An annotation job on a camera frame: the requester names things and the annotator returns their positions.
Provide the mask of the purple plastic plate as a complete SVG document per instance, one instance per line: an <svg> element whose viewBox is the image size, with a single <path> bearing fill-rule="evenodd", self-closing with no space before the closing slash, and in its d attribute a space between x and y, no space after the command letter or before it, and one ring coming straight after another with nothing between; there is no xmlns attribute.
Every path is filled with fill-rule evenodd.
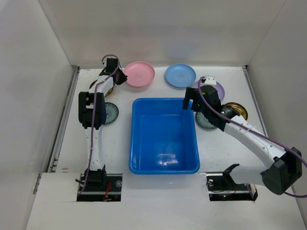
<svg viewBox="0 0 307 230"><path fill-rule="evenodd" d="M195 88L195 89L198 88L198 82L197 81L193 83L192 88ZM224 88L223 88L223 86L219 82L216 82L215 88L216 88L216 90L218 92L219 99L222 102L224 100L224 97L225 97Z"/></svg>

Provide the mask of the light blue plastic plate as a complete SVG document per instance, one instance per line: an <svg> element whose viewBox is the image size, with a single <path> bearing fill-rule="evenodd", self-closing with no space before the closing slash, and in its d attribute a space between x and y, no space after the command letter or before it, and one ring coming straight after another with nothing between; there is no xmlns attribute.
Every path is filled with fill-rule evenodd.
<svg viewBox="0 0 307 230"><path fill-rule="evenodd" d="M191 66L178 63L166 69L165 79L175 88L186 88L196 80L196 72Z"/></svg>

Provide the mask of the pink plastic plate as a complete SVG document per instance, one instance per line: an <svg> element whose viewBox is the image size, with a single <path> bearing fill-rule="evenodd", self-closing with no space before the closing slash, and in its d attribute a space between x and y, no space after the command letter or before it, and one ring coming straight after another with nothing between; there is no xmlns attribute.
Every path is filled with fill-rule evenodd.
<svg viewBox="0 0 307 230"><path fill-rule="evenodd" d="M127 84L132 87L145 87L152 83L155 77L154 68L147 62L135 61L128 64L124 70L128 77Z"/></svg>

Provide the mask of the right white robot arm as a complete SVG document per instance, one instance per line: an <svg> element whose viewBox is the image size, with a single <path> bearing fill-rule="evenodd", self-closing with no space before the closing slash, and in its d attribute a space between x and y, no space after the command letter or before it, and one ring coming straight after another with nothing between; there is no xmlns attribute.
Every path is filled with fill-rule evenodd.
<svg viewBox="0 0 307 230"><path fill-rule="evenodd" d="M248 124L237 110L222 105L213 86L186 88L183 109L189 107L194 112L202 113L213 126L238 140L263 163L262 167L232 164L223 171L222 183L225 188L257 184L276 195L282 195L302 176L302 165L307 162L301 157L300 151L264 136Z"/></svg>

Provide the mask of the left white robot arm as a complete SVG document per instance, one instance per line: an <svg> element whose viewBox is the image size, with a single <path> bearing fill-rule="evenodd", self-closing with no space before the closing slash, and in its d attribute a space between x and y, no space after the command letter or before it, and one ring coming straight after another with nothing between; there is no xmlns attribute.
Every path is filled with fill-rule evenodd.
<svg viewBox="0 0 307 230"><path fill-rule="evenodd" d="M115 85L127 81L123 73L119 58L106 55L102 58L103 70L94 85L78 95L78 120L85 130L88 145L88 170L98 171L105 166L102 150L102 128L106 124L107 93Z"/></svg>

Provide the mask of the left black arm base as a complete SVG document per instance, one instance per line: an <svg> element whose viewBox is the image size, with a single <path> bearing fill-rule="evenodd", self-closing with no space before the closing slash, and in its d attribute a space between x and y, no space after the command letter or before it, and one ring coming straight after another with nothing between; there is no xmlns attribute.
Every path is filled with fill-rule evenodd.
<svg viewBox="0 0 307 230"><path fill-rule="evenodd" d="M75 181L79 184L78 202L120 202L122 174L108 174L105 168L84 172Z"/></svg>

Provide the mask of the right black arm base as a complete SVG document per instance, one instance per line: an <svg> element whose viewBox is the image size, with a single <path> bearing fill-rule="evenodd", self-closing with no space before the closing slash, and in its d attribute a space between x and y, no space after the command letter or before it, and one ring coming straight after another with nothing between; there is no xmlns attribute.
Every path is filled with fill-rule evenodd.
<svg viewBox="0 0 307 230"><path fill-rule="evenodd" d="M236 184L230 172L239 164L233 164L223 172L206 173L206 187L210 201L256 201L258 191L252 184Z"/></svg>

